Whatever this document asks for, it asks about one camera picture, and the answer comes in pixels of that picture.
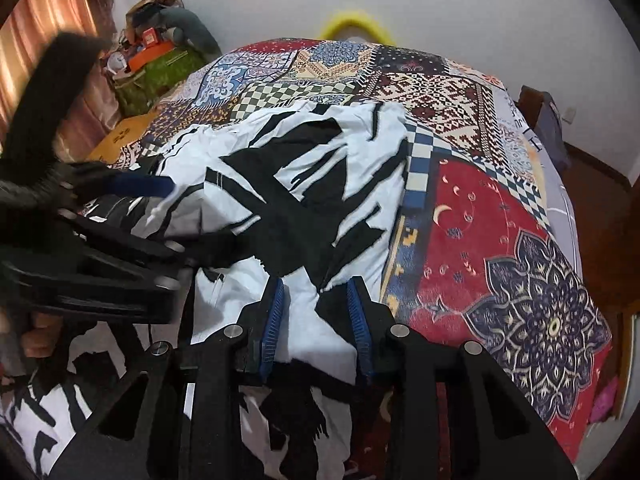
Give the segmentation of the person's left hand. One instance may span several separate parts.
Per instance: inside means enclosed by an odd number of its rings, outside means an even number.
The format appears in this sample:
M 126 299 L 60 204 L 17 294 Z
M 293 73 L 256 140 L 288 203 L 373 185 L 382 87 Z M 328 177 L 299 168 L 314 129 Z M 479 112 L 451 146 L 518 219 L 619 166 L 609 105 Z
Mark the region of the person's left hand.
M 52 356 L 63 327 L 60 316 L 35 312 L 32 329 L 24 333 L 21 344 L 26 358 L 45 359 Z

